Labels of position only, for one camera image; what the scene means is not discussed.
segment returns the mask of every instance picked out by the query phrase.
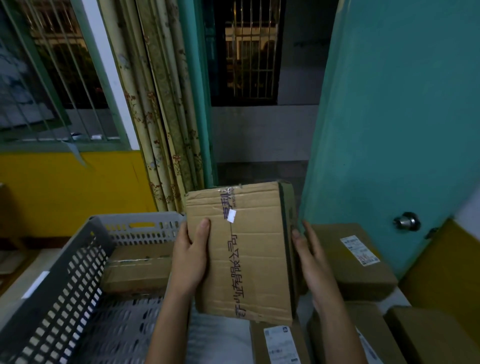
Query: teal door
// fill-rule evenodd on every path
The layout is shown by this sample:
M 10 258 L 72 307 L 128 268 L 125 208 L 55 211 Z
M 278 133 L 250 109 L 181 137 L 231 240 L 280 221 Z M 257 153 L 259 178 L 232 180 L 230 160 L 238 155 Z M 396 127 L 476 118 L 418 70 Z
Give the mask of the teal door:
M 340 0 L 300 215 L 403 276 L 480 182 L 480 1 Z M 392 221 L 419 216 L 419 231 Z

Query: left hand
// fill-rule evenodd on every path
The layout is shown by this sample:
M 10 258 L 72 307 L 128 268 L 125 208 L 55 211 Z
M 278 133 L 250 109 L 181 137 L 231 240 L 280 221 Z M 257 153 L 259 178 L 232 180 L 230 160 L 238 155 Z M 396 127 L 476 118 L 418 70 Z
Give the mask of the left hand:
M 193 243 L 188 237 L 187 222 L 181 226 L 173 246 L 172 276 L 168 290 L 190 300 L 205 274 L 210 220 L 204 218 L 197 226 Z

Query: white paper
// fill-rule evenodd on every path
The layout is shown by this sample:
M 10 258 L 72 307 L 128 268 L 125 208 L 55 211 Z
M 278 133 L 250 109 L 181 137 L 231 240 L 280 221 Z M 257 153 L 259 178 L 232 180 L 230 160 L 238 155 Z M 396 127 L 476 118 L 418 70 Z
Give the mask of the white paper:
M 380 259 L 367 248 L 355 235 L 340 239 L 356 259 L 364 266 L 379 263 Z
M 361 332 L 357 329 L 359 334 L 361 345 L 363 346 L 363 351 L 365 352 L 365 356 L 367 357 L 368 364 L 384 364 L 382 360 L 378 357 L 377 353 L 368 343 L 367 339 L 361 334 Z
M 233 224 L 233 221 L 235 220 L 235 215 L 237 214 L 237 212 L 234 210 L 234 209 L 230 209 L 228 211 L 228 217 L 227 217 L 227 221 L 228 222 L 231 222 Z
M 25 298 L 28 298 L 32 295 L 33 292 L 35 292 L 35 290 L 37 289 L 37 287 L 40 285 L 40 283 L 43 282 L 43 280 L 45 279 L 45 277 L 49 274 L 50 272 L 48 270 L 44 270 L 42 273 L 40 273 L 38 275 L 38 277 L 36 278 L 36 280 L 32 283 L 32 285 L 30 286 L 29 289 L 27 289 L 27 291 L 24 293 L 24 295 L 22 296 L 22 299 L 25 299 Z
M 288 326 L 264 328 L 268 355 L 272 364 L 298 364 L 300 358 Z

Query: window bars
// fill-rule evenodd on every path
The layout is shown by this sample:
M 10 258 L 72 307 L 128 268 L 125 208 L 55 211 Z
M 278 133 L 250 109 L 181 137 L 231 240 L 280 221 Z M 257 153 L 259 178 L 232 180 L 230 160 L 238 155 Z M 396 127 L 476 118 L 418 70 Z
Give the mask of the window bars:
M 227 86 L 234 98 L 274 99 L 281 0 L 234 0 L 225 23 Z
M 70 0 L 0 4 L 0 146 L 124 149 Z

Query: curtain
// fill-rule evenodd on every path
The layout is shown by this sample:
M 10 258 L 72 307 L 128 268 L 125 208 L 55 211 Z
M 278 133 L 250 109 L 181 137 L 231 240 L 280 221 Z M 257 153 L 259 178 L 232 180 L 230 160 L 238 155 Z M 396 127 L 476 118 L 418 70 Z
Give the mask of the curtain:
M 159 211 L 204 188 L 177 0 L 99 0 Z

